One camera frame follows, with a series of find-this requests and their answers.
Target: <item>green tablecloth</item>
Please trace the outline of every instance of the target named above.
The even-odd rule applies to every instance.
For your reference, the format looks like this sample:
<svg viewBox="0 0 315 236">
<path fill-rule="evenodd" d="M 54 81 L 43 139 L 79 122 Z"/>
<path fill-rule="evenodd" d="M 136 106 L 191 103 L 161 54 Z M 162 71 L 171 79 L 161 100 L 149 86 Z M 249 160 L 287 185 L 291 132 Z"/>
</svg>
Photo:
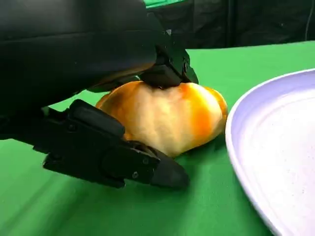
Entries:
<svg viewBox="0 0 315 236">
<path fill-rule="evenodd" d="M 189 54 L 200 84 L 220 91 L 229 108 L 260 82 L 315 67 L 315 42 Z M 94 104 L 100 97 L 83 92 L 75 98 Z M 28 145 L 0 142 L 0 236 L 270 235 L 233 173 L 222 138 L 178 159 L 191 176 L 184 192 L 132 182 L 111 189 L 46 171 L 43 158 Z"/>
</svg>

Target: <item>plate rim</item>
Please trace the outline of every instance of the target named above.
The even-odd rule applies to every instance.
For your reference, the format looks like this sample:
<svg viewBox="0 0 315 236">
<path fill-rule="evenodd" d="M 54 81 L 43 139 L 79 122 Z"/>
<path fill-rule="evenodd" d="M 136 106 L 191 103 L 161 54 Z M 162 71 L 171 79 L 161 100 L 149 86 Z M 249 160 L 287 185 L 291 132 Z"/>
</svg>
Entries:
<svg viewBox="0 0 315 236">
<path fill-rule="evenodd" d="M 305 70 L 299 70 L 295 72 L 290 72 L 286 73 L 277 77 L 274 77 L 272 79 L 266 80 L 254 87 L 252 87 L 250 90 L 245 92 L 232 106 L 231 111 L 229 112 L 227 116 L 227 121 L 226 121 L 226 128 L 225 128 L 225 143 L 226 143 L 226 148 L 228 152 L 228 156 L 230 159 L 230 162 L 232 164 L 232 167 L 234 169 L 234 173 L 236 174 L 238 181 L 240 185 L 242 186 L 243 190 L 246 193 L 246 196 L 248 197 L 249 201 L 257 211 L 257 213 L 260 215 L 266 226 L 270 229 L 270 231 L 275 234 L 275 235 L 293 235 L 293 233 L 287 228 L 285 224 L 283 224 L 277 216 L 275 216 L 272 213 L 272 208 L 269 206 L 264 206 L 262 202 L 259 201 L 259 197 L 257 196 L 255 190 L 252 187 L 251 181 L 247 178 L 245 175 L 246 172 L 244 172 L 242 165 L 238 161 L 238 158 L 235 153 L 235 149 L 232 143 L 232 134 L 231 134 L 231 129 L 232 129 L 232 121 L 234 114 L 236 110 L 238 109 L 239 105 L 241 102 L 252 92 L 257 90 L 258 88 L 265 86 L 266 84 L 269 84 L 275 80 L 282 79 L 284 77 L 288 77 L 291 75 L 297 75 L 297 74 L 303 74 L 307 72 L 312 72 L 315 71 L 315 68 L 311 69 L 305 69 Z"/>
</svg>

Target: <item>black background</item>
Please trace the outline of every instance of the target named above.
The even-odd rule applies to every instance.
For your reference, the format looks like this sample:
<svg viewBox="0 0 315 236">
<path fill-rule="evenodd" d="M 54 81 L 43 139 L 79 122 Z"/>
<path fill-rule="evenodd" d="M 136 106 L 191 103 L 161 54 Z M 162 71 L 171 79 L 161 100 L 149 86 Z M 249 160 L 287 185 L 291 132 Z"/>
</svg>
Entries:
<svg viewBox="0 0 315 236">
<path fill-rule="evenodd" d="M 186 48 L 227 48 L 305 41 L 312 1 L 186 0 L 149 10 Z"/>
</svg>

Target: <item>white plate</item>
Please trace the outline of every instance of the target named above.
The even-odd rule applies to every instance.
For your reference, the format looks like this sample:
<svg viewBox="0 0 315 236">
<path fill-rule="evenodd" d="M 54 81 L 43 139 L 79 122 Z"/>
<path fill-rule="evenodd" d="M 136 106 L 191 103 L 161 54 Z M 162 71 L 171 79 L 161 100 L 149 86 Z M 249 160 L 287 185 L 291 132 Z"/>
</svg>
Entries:
<svg viewBox="0 0 315 236">
<path fill-rule="evenodd" d="M 276 77 L 244 94 L 228 116 L 226 145 L 271 231 L 315 236 L 315 69 Z"/>
</svg>

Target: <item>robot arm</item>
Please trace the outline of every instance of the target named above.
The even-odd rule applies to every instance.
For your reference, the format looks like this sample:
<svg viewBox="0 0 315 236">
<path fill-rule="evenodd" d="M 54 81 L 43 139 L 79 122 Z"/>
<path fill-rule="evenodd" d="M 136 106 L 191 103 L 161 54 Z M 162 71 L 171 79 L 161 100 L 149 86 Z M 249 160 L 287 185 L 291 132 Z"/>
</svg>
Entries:
<svg viewBox="0 0 315 236">
<path fill-rule="evenodd" d="M 143 1 L 2 1 L 0 52 L 0 139 L 30 144 L 47 154 L 45 169 L 91 182 L 188 185 L 183 167 L 125 141 L 124 127 L 92 105 L 48 107 L 136 79 L 161 88 L 198 83 L 187 52 Z"/>
</svg>

